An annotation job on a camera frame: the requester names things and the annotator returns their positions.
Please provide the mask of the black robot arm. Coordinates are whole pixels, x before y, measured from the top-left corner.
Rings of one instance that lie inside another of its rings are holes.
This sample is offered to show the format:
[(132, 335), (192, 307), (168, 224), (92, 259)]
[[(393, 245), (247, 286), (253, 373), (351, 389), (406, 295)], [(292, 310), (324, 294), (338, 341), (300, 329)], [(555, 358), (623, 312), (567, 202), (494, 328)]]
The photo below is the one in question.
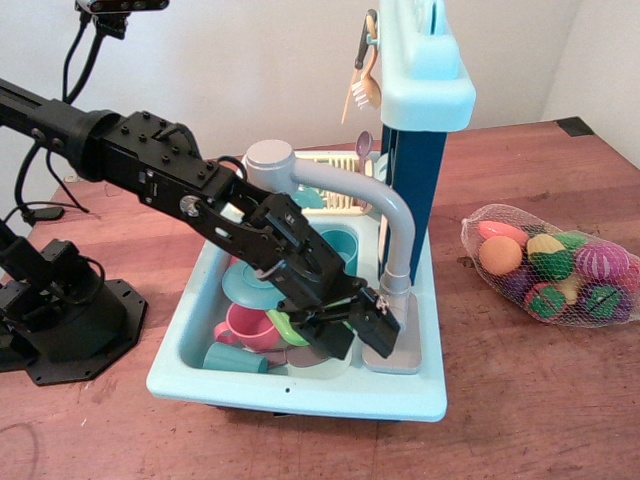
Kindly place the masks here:
[(387, 302), (346, 273), (291, 197), (202, 160), (186, 128), (148, 112), (84, 112), (9, 82), (1, 85), (1, 123), (65, 158), (81, 178), (136, 194), (248, 263), (284, 295), (279, 310), (311, 345), (343, 358), (360, 339), (392, 353), (400, 326)]

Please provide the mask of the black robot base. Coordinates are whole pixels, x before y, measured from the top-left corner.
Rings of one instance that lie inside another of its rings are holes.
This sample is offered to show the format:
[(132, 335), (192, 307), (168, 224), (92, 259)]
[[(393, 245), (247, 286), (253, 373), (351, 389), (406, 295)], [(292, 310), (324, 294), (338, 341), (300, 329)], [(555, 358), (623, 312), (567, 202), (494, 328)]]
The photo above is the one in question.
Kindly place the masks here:
[(39, 385), (96, 378), (138, 342), (146, 300), (70, 241), (37, 250), (1, 226), (1, 370)]

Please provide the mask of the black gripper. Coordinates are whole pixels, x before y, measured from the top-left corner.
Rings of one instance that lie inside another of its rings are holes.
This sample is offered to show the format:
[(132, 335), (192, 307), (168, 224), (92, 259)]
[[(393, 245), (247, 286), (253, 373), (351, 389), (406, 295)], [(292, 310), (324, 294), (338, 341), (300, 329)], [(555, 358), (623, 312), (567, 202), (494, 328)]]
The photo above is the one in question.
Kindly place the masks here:
[(344, 261), (320, 235), (291, 243), (257, 234), (254, 267), (285, 295), (279, 309), (310, 345), (344, 360), (358, 336), (383, 358), (393, 352), (400, 324), (390, 303), (366, 280), (346, 274)]

